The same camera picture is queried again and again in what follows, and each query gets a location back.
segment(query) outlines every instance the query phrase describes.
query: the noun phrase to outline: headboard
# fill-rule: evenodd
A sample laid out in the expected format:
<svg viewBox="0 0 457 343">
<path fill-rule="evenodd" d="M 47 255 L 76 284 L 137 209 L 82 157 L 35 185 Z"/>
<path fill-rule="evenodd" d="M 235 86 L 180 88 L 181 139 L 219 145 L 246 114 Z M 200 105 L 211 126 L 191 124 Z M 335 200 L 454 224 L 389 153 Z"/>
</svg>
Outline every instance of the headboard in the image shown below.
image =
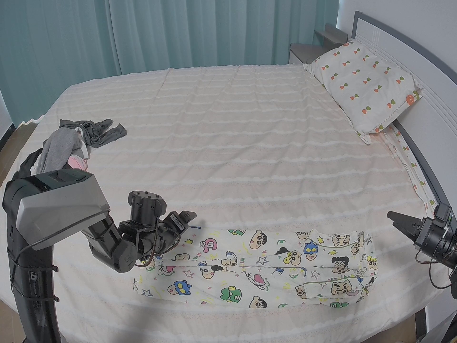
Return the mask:
<svg viewBox="0 0 457 343">
<path fill-rule="evenodd" d="M 410 72 L 423 88 L 423 97 L 394 125 L 437 200 L 457 208 L 457 73 L 405 34 L 360 11 L 354 15 L 352 38 Z"/>
</svg>

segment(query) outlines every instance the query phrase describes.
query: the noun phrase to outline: floor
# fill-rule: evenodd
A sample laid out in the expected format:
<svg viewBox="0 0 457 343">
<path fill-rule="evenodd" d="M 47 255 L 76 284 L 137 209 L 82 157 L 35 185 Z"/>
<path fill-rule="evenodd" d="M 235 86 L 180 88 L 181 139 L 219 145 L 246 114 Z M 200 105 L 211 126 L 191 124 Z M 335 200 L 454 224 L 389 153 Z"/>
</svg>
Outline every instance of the floor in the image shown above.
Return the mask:
<svg viewBox="0 0 457 343">
<path fill-rule="evenodd" d="M 0 184 L 6 178 L 14 160 L 36 127 L 36 123 L 20 126 L 0 150 Z M 21 343 L 25 338 L 19 315 L 0 301 L 0 343 Z M 414 343 L 414 315 L 395 327 L 381 332 L 363 343 Z"/>
</svg>

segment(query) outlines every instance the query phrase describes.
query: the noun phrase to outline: curtain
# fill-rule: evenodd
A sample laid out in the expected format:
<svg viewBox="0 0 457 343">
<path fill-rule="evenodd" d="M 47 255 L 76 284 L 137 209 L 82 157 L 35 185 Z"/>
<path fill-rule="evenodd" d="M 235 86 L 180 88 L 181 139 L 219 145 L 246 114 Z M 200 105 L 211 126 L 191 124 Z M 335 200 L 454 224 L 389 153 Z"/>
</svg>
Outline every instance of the curtain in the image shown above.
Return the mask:
<svg viewBox="0 0 457 343">
<path fill-rule="evenodd" d="M 286 64 L 339 0 L 0 0 L 0 88 L 17 125 L 70 85 L 168 67 Z"/>
</svg>

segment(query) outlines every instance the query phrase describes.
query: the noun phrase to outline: pillow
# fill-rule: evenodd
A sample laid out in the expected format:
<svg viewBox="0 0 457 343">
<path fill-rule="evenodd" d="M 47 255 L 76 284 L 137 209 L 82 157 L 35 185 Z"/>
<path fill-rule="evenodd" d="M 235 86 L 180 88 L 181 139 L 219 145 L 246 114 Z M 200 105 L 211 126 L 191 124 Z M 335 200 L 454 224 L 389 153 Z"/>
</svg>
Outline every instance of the pillow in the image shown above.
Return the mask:
<svg viewBox="0 0 457 343">
<path fill-rule="evenodd" d="M 380 59 L 357 41 L 323 54 L 306 67 L 370 144 L 378 133 L 419 99 L 411 74 Z"/>
</svg>

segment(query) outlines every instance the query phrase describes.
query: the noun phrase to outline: bed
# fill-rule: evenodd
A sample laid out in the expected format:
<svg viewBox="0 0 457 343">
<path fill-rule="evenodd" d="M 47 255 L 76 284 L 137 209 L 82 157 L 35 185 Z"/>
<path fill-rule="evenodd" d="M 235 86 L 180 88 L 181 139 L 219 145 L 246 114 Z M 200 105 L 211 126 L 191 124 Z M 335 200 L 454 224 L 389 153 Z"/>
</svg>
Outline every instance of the bed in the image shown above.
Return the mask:
<svg viewBox="0 0 457 343">
<path fill-rule="evenodd" d="M 416 68 L 412 63 L 420 63 L 418 57 L 430 62 L 418 50 L 409 56 L 398 53 L 398 46 L 407 43 L 389 41 L 395 34 L 356 14 L 353 38 L 365 39 L 410 72 Z M 427 71 L 413 75 L 426 89 L 425 105 L 429 93 L 439 96 L 438 74 L 433 80 Z M 454 82 L 445 84 L 443 94 Z M 420 118 L 418 108 L 405 112 L 397 125 L 410 146 L 419 144 L 414 152 L 435 200 L 445 200 L 454 185 L 437 166 L 435 144 L 421 140 L 425 130 L 413 117 Z M 88 161 L 116 223 L 129 217 L 128 193 L 148 190 L 166 200 L 168 211 L 196 212 L 194 226 L 366 230 L 373 236 L 380 270 L 369 297 L 344 309 L 190 306 L 138 295 L 132 289 L 138 273 L 117 274 L 103 266 L 78 233 L 54 248 L 60 269 L 54 275 L 59 327 L 69 342 L 361 342 L 419 311 L 439 293 L 429 282 L 428 267 L 414 261 L 411 241 L 386 218 L 389 210 L 415 217 L 427 212 L 404 160 L 384 133 L 365 145 L 304 66 L 168 69 L 71 86 L 39 123 L 7 179 L 61 118 L 111 118 L 127 129 L 124 138 L 91 149 Z M 436 131 L 444 130 L 442 122 L 448 125 L 441 119 L 438 128 L 426 132 L 436 138 Z M 442 151 L 451 156 L 454 149 Z M 5 224 L 1 210 L 0 228 Z M 0 250 L 0 298 L 14 308 L 4 233 Z M 447 274 L 447 268 L 433 267 L 437 284 L 444 285 Z"/>
</svg>

